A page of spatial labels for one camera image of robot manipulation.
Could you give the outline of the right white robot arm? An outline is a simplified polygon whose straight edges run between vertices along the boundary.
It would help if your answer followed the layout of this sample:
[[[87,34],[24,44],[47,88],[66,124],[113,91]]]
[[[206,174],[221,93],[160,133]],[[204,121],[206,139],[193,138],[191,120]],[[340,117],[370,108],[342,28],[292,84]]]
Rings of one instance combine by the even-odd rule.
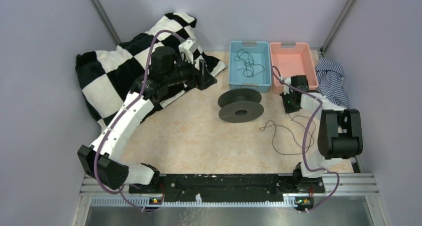
[[[276,78],[284,85],[285,93],[299,93],[301,108],[310,111],[302,142],[302,157],[293,171],[292,186],[298,192],[305,192],[324,173],[331,173],[331,167],[343,159],[360,155],[363,151],[361,114],[356,109],[346,109],[330,102],[320,93],[306,92],[294,87],[286,78]],[[317,150],[310,157],[306,153],[309,128],[315,118],[319,119]]]

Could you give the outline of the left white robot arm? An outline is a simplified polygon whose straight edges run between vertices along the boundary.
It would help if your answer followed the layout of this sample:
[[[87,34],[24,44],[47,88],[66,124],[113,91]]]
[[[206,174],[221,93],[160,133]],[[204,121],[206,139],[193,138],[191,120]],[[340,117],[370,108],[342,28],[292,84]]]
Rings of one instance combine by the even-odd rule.
[[[88,146],[82,145],[77,157],[85,173],[96,180],[109,194],[118,194],[124,185],[138,184],[148,193],[159,188],[158,170],[149,164],[134,166],[119,162],[130,137],[139,125],[157,107],[166,107],[171,100],[170,88],[182,85],[188,89],[205,90],[217,83],[216,76],[227,68],[223,61],[209,57],[193,59],[194,53],[186,47],[157,47],[147,55],[144,74],[135,79],[126,99]]]

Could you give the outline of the black cable spool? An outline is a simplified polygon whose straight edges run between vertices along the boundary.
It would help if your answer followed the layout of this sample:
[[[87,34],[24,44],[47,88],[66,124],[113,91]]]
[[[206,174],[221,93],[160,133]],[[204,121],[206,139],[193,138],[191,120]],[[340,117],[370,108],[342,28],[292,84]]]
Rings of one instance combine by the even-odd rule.
[[[218,98],[218,116],[228,123],[245,123],[261,117],[264,107],[261,94],[253,89],[233,89]]]

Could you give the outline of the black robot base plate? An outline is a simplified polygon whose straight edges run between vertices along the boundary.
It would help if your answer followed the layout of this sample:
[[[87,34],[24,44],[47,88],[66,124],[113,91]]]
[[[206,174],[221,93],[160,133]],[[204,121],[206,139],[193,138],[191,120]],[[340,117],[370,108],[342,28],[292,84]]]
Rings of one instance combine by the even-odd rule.
[[[166,174],[149,185],[129,187],[130,194],[158,194],[166,203],[281,202],[284,194],[310,196],[324,193],[322,178],[308,179],[295,174]]]

